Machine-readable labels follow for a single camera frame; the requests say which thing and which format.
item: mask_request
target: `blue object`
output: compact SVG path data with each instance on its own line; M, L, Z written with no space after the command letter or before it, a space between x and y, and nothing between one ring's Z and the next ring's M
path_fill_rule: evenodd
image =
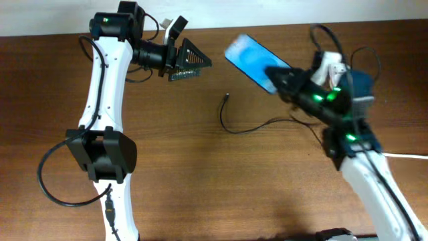
M266 67L290 68L287 63L246 34L238 36L226 49L225 57L270 94L275 94L277 90L265 74Z

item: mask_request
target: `white cable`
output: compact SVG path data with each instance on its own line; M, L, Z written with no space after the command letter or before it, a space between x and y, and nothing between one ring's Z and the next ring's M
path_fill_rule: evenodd
M409 154L393 154L393 153L383 153L385 157L400 157L400 158L414 158L414 159L428 159L428 156L422 155L409 155Z

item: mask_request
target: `wooden table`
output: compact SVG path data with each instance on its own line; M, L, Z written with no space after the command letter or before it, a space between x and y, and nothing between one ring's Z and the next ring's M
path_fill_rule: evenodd
M329 26L347 54L368 45L382 59L369 121L385 152L427 154L428 21ZM185 30L181 37L206 53L212 68L191 80L153 77L126 84L124 133L138 147L131 190L142 238L255 240L339 227L374 233L360 200L308 129L278 123L250 135L230 135L219 124L226 92L231 95L227 124L234 129L287 116L290 109L226 61L223 51L236 36L248 33L289 64L307 68L315 50L308 28ZM326 38L321 42L334 50ZM357 68L376 72L370 53L355 60ZM41 156L64 139L66 129L77 127L91 71L77 35L0 38L0 240L104 239L98 202L58 206L42 194L35 175ZM390 165L427 226L428 162L390 159ZM60 199L77 202L96 195L66 148L47 161L43 176Z

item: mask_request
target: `wooden surface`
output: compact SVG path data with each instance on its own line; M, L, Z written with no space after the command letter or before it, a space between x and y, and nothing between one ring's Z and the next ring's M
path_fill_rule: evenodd
M370 123L385 151L427 154L428 21L329 26L347 54L369 45L382 59ZM227 124L234 129L287 116L290 108L225 60L224 49L239 33L292 66L307 68L312 61L308 25L189 30L182 37L213 61L202 77L126 84L123 124L138 147L131 195L142 238L255 240L338 227L372 234L360 200L308 129L292 123L250 135L221 129L217 110L226 92ZM333 50L326 38L321 42ZM376 71L369 53L355 60L356 67ZM41 193L35 175L41 156L64 139L66 129L77 127L91 71L77 35L0 38L0 240L104 239L98 202L58 206ZM390 165L427 226L428 162L391 159ZM43 177L60 199L96 195L66 148L48 160Z

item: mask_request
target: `white wall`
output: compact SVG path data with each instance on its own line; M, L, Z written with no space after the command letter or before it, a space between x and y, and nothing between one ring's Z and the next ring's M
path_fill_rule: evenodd
M0 35L88 32L97 11L119 0L2 0ZM158 21L182 15L187 28L428 18L428 0L138 0ZM146 21L147 29L154 25Z

